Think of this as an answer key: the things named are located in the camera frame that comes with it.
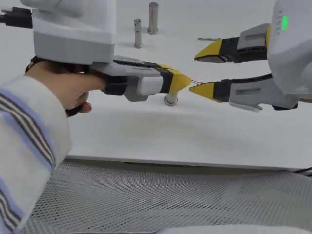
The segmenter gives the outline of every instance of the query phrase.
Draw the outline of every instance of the green indicator light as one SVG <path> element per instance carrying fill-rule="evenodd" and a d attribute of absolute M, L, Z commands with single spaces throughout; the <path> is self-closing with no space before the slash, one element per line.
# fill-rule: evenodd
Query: green indicator light
<path fill-rule="evenodd" d="M 283 16 L 282 19 L 282 30 L 286 30 L 288 27 L 288 16 Z"/>

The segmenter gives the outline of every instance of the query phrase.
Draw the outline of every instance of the gray mesh fabric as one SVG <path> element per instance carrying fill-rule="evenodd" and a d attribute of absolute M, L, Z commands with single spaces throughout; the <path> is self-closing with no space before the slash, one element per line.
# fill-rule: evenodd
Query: gray mesh fabric
<path fill-rule="evenodd" d="M 22 232 L 143 233 L 222 224 L 312 231 L 310 178 L 290 172 L 209 175 L 206 170 L 64 162 Z"/>

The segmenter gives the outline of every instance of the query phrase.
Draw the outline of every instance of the cuff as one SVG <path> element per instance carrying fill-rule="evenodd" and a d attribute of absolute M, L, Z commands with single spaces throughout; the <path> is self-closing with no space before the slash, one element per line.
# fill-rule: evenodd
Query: cuff
<path fill-rule="evenodd" d="M 65 110 L 57 97 L 39 81 L 20 76 L 1 85 L 6 95 L 36 120 L 54 151 L 56 166 L 69 153 L 72 142 Z"/>

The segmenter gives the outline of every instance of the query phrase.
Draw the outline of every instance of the metal cylinder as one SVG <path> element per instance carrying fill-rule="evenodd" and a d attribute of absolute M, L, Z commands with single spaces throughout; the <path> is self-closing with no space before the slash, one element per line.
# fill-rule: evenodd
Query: metal cylinder
<path fill-rule="evenodd" d="M 218 41 L 221 38 L 198 38 L 198 40 L 206 40 L 206 41 Z"/>
<path fill-rule="evenodd" d="M 150 3 L 150 12 L 149 12 L 149 21 L 147 32 L 151 35 L 155 35 L 158 33 L 158 3 L 151 2 Z"/>
<path fill-rule="evenodd" d="M 140 19 L 135 19 L 135 48 L 142 47 L 142 22 Z"/>
<path fill-rule="evenodd" d="M 164 102 L 167 106 L 175 106 L 179 102 L 177 98 L 177 93 L 174 94 L 167 94 L 164 98 Z"/>
<path fill-rule="evenodd" d="M 191 80 L 191 83 L 194 83 L 194 84 L 197 84 L 197 85 L 201 85 L 201 84 L 203 84 L 203 82 L 202 82 L 202 81 L 199 81 L 199 80 L 194 80 L 194 79 L 192 79 L 192 80 Z"/>

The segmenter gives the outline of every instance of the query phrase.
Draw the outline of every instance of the gray plastic part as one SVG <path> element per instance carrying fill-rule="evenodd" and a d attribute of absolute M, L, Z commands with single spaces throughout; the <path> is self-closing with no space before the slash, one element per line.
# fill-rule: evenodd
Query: gray plastic part
<path fill-rule="evenodd" d="M 240 33 L 237 49 L 265 46 L 268 23 L 258 25 Z"/>
<path fill-rule="evenodd" d="M 112 62 L 115 45 L 78 39 L 66 39 L 34 32 L 35 54 L 56 62 L 91 65 Z"/>
<path fill-rule="evenodd" d="M 96 62 L 91 66 L 91 69 L 113 77 L 127 76 L 129 85 L 124 95 L 131 102 L 146 101 L 148 99 L 147 95 L 141 95 L 139 93 L 141 81 L 144 77 L 160 77 L 163 82 L 160 72 L 148 67 L 127 66 L 115 62 Z"/>
<path fill-rule="evenodd" d="M 230 105 L 255 112 L 262 110 L 259 104 L 291 109 L 299 101 L 297 96 L 283 93 L 273 78 L 258 82 L 234 83 L 230 93 Z"/>
<path fill-rule="evenodd" d="M 124 57 L 124 56 L 119 56 L 119 55 L 114 56 L 114 60 L 144 64 L 143 61 L 141 61 L 137 58 L 130 58 L 130 57 Z"/>

